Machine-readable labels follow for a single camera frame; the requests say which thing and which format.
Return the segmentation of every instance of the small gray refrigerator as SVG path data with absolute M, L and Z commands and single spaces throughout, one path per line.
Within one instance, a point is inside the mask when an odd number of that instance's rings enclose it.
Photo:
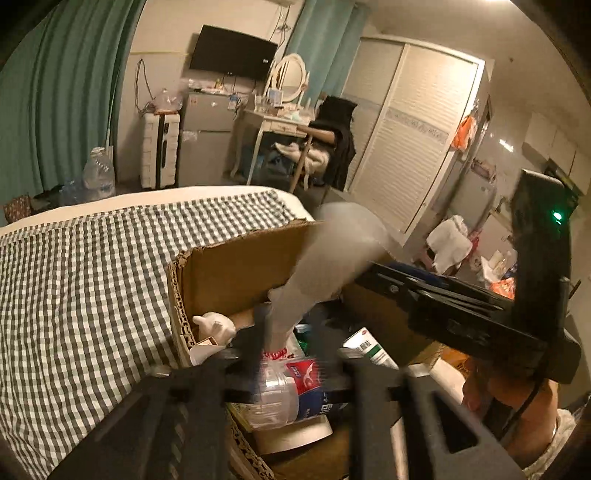
M 460 215 L 469 232 L 478 230 L 488 217 L 496 196 L 496 185 L 471 168 L 453 196 L 447 216 Z
M 181 120 L 179 187 L 222 184 L 235 114 L 229 103 L 229 96 L 189 93 Z

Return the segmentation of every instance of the red label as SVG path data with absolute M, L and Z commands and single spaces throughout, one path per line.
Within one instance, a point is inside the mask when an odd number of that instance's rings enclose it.
M 279 360 L 280 358 L 287 355 L 287 347 L 282 348 L 278 352 L 263 352 L 263 359 L 266 360 Z
M 315 388 L 320 388 L 318 378 L 318 366 L 316 360 L 302 360 L 286 365 L 290 376 L 295 380 L 298 395 L 306 393 Z

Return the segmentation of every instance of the white towel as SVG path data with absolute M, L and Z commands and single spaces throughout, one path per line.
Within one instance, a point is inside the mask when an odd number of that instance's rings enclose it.
M 464 219 L 454 215 L 437 225 L 427 237 L 427 245 L 435 252 L 433 265 L 437 273 L 444 273 L 452 265 L 464 260 L 472 250 L 467 238 Z
M 291 145 L 275 144 L 277 151 L 289 158 L 294 163 L 298 163 L 301 157 L 300 146 L 296 143 Z M 310 147 L 304 163 L 304 171 L 307 175 L 323 174 L 329 164 L 330 153 L 322 148 Z

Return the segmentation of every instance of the ceiling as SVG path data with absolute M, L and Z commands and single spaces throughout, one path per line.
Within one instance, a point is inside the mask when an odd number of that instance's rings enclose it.
M 591 154 L 591 106 L 542 30 L 509 0 L 369 0 L 386 34 L 494 60 L 491 97 L 537 111 Z

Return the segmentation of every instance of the black jacket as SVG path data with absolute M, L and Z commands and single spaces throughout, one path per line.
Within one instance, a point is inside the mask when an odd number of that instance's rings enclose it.
M 349 100 L 329 96 L 320 106 L 317 119 L 310 123 L 312 128 L 335 133 L 335 151 L 330 156 L 323 180 L 338 190 L 345 188 L 349 164 L 355 156 L 351 121 L 356 107 L 357 104 Z

